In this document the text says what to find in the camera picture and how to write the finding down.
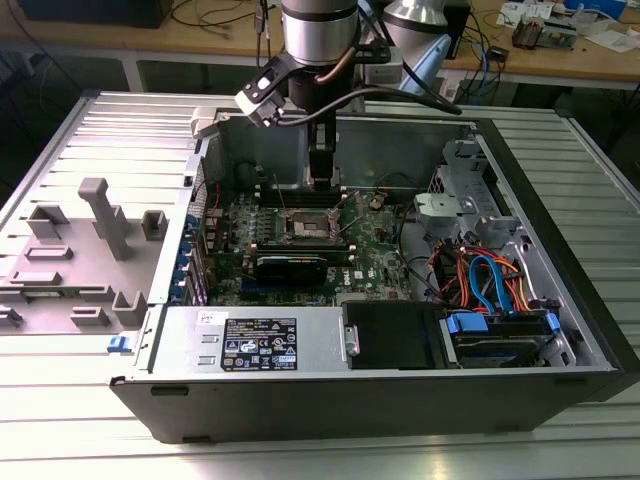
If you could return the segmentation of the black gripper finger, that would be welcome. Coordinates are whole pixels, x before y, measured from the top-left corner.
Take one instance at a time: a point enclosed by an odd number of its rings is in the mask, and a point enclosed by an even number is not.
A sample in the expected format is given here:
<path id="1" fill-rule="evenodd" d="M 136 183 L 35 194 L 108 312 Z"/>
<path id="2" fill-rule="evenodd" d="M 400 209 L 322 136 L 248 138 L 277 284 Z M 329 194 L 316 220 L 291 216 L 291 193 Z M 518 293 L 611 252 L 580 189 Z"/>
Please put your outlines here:
<path id="1" fill-rule="evenodd" d="M 340 185 L 340 173 L 334 166 L 334 151 L 311 148 L 308 152 L 309 183 L 314 190 L 330 191 Z"/>

